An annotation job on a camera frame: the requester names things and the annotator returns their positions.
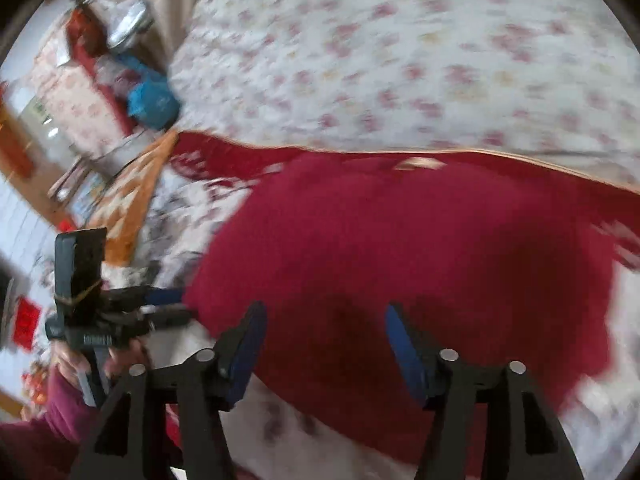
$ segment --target red sleeve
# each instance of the red sleeve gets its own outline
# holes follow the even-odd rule
[[[84,403],[80,391],[67,382],[58,368],[53,368],[49,378],[47,413],[44,416],[51,431],[77,445],[91,428],[97,413],[98,410]]]
[[[96,413],[56,368],[49,379],[47,413],[29,422],[0,425],[0,452],[27,480],[64,480]]]

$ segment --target red blanket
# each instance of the red blanket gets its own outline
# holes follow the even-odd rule
[[[297,409],[418,462],[430,417],[386,342],[390,301],[470,362],[525,362],[555,407],[606,366],[614,246],[576,183],[291,158],[216,235],[186,303],[217,335],[264,301],[256,373]]]
[[[289,162],[309,151],[303,148],[252,148],[228,142],[199,132],[181,132],[171,157],[174,170],[194,180],[208,180],[219,176],[249,180],[260,177],[265,168]],[[621,224],[640,236],[640,189],[614,186],[571,170],[563,171],[552,164],[534,161],[524,162],[517,156],[485,150],[445,150],[441,152],[386,152],[386,153],[330,153],[338,160],[384,157],[401,162],[409,156],[434,157],[443,162],[464,162],[486,168],[496,175],[517,181],[548,182],[553,178],[575,189],[585,210],[594,212],[595,222]],[[638,240],[631,240],[621,230],[616,233],[618,242],[640,256]]]

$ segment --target metal pot lid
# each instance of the metal pot lid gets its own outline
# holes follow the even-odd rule
[[[137,34],[151,27],[154,17],[145,0],[126,0],[116,6],[121,17],[113,20],[109,27],[107,46],[110,50],[126,50]]]

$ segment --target floral patterned cloth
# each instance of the floral patterned cloth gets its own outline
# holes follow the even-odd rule
[[[638,60],[601,0],[200,0],[170,75],[184,129],[565,154],[634,181]]]
[[[248,183],[234,178],[192,182],[165,166],[128,267],[102,264],[108,288],[185,286],[216,230],[242,205]]]
[[[110,105],[82,66],[56,67],[56,53],[65,41],[67,20],[65,14],[51,26],[25,83],[35,90],[69,140],[89,157],[97,158],[116,148],[125,135]]]

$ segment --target blue plastic bag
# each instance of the blue plastic bag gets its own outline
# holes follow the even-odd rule
[[[121,54],[116,58],[123,65],[138,72],[142,78],[142,82],[129,93],[129,116],[155,130],[162,130],[171,125],[180,113],[180,103],[171,92],[166,77],[129,54]]]

